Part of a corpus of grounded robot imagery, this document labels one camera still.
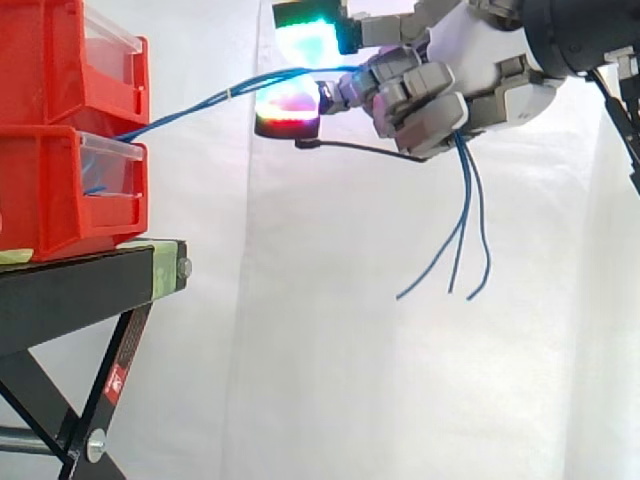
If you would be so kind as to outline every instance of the metal bracket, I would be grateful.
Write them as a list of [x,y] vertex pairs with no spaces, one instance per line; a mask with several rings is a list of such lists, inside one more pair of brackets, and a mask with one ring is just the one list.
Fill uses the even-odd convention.
[[604,59],[608,63],[615,63],[618,65],[618,77],[621,81],[640,75],[638,54],[633,47],[625,47],[620,50],[607,53],[605,54]]

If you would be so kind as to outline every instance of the blue wire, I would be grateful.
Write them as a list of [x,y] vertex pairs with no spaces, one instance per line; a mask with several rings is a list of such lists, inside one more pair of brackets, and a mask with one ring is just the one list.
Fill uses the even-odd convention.
[[456,238],[456,235],[458,235],[458,233],[460,233],[460,242],[458,244],[458,252],[457,252],[457,255],[456,255],[456,263],[454,265],[453,274],[452,274],[452,277],[451,277],[450,293],[453,290],[453,286],[455,286],[455,279],[456,279],[456,276],[457,276],[457,273],[458,273],[460,258],[461,258],[461,255],[462,255],[462,247],[464,245],[464,231],[466,229],[466,224],[467,224],[468,217],[469,217],[470,206],[471,206],[471,197],[472,197],[472,193],[473,193],[471,171],[473,171],[473,175],[475,177],[475,181],[476,181],[476,184],[477,184],[477,187],[478,187],[478,199],[479,199],[479,210],[480,210],[480,235],[482,237],[482,246],[484,248],[484,253],[485,253],[485,257],[486,257],[486,265],[485,265],[485,271],[484,271],[484,276],[482,278],[482,282],[480,283],[478,288],[476,288],[467,297],[467,301],[474,300],[478,296],[478,294],[480,294],[484,290],[484,288],[487,286],[487,283],[489,282],[489,277],[491,276],[491,268],[492,268],[491,263],[492,263],[492,260],[491,260],[491,249],[489,247],[489,241],[487,239],[486,202],[485,202],[485,195],[484,195],[484,187],[482,185],[482,178],[480,176],[480,172],[479,172],[478,166],[476,165],[476,162],[475,162],[475,160],[473,158],[473,155],[471,154],[471,150],[469,150],[469,147],[467,146],[464,137],[462,135],[460,135],[459,133],[456,133],[454,135],[454,140],[456,142],[456,147],[458,149],[458,154],[460,155],[460,162],[461,162],[461,165],[462,165],[463,173],[465,175],[465,187],[466,187],[466,190],[467,190],[467,197],[465,198],[465,206],[463,208],[462,215],[460,216],[460,219],[458,220],[458,224],[453,229],[453,232],[451,232],[451,235],[449,235],[449,238],[447,238],[447,240],[445,241],[444,245],[440,248],[440,250],[436,254],[435,258],[429,264],[429,266],[424,271],[424,273],[422,275],[420,275],[420,277],[418,277],[418,279],[416,279],[416,281],[413,282],[411,284],[411,286],[409,286],[406,290],[404,290],[402,293],[400,293],[396,297],[397,300],[402,300],[409,293],[411,293],[418,285],[420,285],[420,283],[422,283],[422,281],[432,272],[434,267],[440,261],[440,259],[442,258],[442,255],[444,255],[444,252],[447,250],[447,248],[449,248],[449,246],[453,243],[453,240]]
[[460,227],[460,239],[458,241],[458,250],[456,251],[456,259],[453,264],[453,271],[451,272],[451,280],[449,282],[449,294],[453,293],[458,278],[458,271],[460,270],[460,261],[462,260],[462,250],[464,248],[464,240],[467,231],[467,223],[469,221],[469,210],[471,209],[471,197],[473,196],[473,181],[471,179],[471,169],[469,168],[469,157],[465,149],[465,141],[459,132],[456,132],[453,136],[456,147],[458,148],[458,154],[460,155],[460,162],[462,164],[462,171],[464,173],[464,210],[462,213],[462,225]]
[[257,77],[253,77],[249,80],[245,80],[244,82],[241,82],[238,85],[235,85],[228,90],[218,92],[212,97],[209,97],[201,101],[200,103],[194,105],[191,108],[162,117],[146,127],[143,127],[133,132],[126,133],[124,135],[120,135],[118,137],[115,137],[115,139],[121,142],[130,143],[144,133],[147,133],[151,130],[155,130],[156,128],[168,125],[169,123],[172,123],[192,113],[198,112],[200,110],[204,110],[206,108],[214,107],[230,98],[235,98],[241,95],[246,95],[252,92],[256,92],[263,88],[267,88],[267,87],[276,85],[278,83],[286,82],[287,80],[291,80],[293,78],[300,77],[302,75],[308,75],[311,73],[355,72],[358,70],[358,68],[359,67],[350,67],[350,66],[337,67],[337,68],[319,68],[319,69],[291,68],[287,70],[279,70],[276,72],[258,75]]
[[[464,165],[465,165],[464,158],[465,157],[463,155],[460,156],[460,163],[461,163],[461,165],[463,167],[463,170],[462,170],[463,173],[465,172],[465,170],[464,170]],[[436,253],[436,256],[433,258],[433,260],[431,261],[431,263],[429,264],[427,269],[411,285],[409,285],[409,287],[407,287],[405,290],[403,290],[400,294],[396,295],[396,300],[400,301],[404,297],[409,295],[411,292],[413,292],[418,287],[418,285],[420,285],[423,282],[423,280],[425,278],[427,278],[431,274],[431,272],[433,271],[435,266],[438,264],[438,262],[442,258],[442,255],[444,255],[444,252],[447,251],[447,248],[449,248],[449,246],[453,243],[453,240],[456,238],[456,235],[458,235],[458,233],[462,229],[463,224],[466,222],[466,218],[468,216],[469,216],[469,209],[466,206],[466,202],[465,202],[465,207],[462,209],[462,213],[460,215],[460,219],[458,220],[458,223],[456,224],[455,228],[451,232],[451,235],[449,235],[449,238],[447,238],[447,240],[444,242],[444,245],[442,245],[442,247],[440,248],[438,253]]]
[[478,288],[476,288],[473,293],[471,293],[471,295],[467,297],[468,301],[472,301],[478,296],[478,294],[480,294],[480,292],[484,290],[484,288],[487,286],[487,283],[489,282],[489,276],[491,275],[491,249],[489,248],[489,241],[487,240],[485,198],[484,187],[482,186],[482,177],[480,176],[480,172],[478,171],[476,161],[471,154],[471,150],[469,150],[469,147],[467,145],[465,145],[465,152],[467,154],[467,158],[469,159],[469,163],[471,164],[471,168],[473,169],[473,174],[478,186],[478,203],[480,204],[480,236],[482,237],[482,247],[484,248],[484,254],[486,257],[486,265],[482,282],[480,283]]
[[96,193],[104,192],[106,189],[107,189],[107,187],[104,187],[104,186],[93,187],[93,188],[90,188],[89,190],[86,190],[84,192],[84,194],[85,195],[95,195]]

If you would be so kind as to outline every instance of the black cable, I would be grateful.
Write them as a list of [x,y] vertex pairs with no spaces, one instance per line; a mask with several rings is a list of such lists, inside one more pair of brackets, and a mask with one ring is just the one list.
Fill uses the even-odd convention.
[[413,157],[411,155],[405,155],[403,153],[393,152],[391,150],[385,150],[384,148],[370,147],[368,145],[359,145],[357,143],[339,142],[335,140],[296,140],[296,148],[300,150],[313,150],[320,147],[338,147],[338,148],[350,148],[352,150],[360,150],[361,152],[375,153],[378,155],[387,155],[389,157],[399,158],[401,160],[407,160],[413,163],[425,163],[428,159]]
[[586,78],[587,80],[590,80],[597,85],[605,98],[611,98],[612,95],[609,87],[607,86],[607,82],[604,80],[598,70],[591,70],[590,72],[587,72]]

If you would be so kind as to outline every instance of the bolt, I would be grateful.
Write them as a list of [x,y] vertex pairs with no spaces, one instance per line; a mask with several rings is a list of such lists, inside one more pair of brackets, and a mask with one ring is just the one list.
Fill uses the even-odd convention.
[[94,430],[87,440],[87,460],[98,463],[107,451],[107,434],[101,428]]
[[193,273],[193,263],[188,258],[181,258],[178,262],[178,277],[187,280]]

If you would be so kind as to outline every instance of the robotic hand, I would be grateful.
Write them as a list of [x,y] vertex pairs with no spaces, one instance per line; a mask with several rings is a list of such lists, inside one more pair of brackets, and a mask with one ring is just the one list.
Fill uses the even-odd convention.
[[513,28],[519,2],[446,3],[423,0],[405,18],[367,19],[369,45],[390,40],[389,31],[400,31],[406,44],[383,48],[338,83],[321,83],[321,113],[362,107],[381,138],[421,158],[451,149],[456,131],[473,138],[542,113],[563,80],[542,71],[524,29]]
[[452,148],[456,131],[529,122],[568,76],[606,92],[596,69],[617,63],[626,109],[612,98],[607,109],[640,191],[640,0],[419,0],[413,13],[361,20],[343,2],[339,12],[343,53],[385,47],[361,71],[320,83],[321,113],[363,108],[381,137],[421,158]]

